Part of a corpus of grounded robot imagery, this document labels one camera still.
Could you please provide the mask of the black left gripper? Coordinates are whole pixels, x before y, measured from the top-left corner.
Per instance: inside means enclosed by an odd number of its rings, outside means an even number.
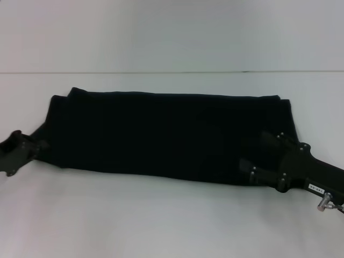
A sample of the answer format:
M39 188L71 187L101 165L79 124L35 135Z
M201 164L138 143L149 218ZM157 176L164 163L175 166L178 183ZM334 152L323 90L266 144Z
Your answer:
M48 153L50 145L45 140L34 141L29 135L20 130L13 131L1 142L1 172L11 177L17 171L34 160L37 156Z

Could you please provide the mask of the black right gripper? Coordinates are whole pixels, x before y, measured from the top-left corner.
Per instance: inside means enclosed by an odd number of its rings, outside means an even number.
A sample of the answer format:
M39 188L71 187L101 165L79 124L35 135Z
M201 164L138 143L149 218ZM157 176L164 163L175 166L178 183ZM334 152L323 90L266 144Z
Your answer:
M343 169L314 158L310 145L284 134L263 131L260 149L267 154L284 154L278 172L258 167L241 159L239 169L249 175L250 184L265 185L280 192L302 188L329 201L343 203Z

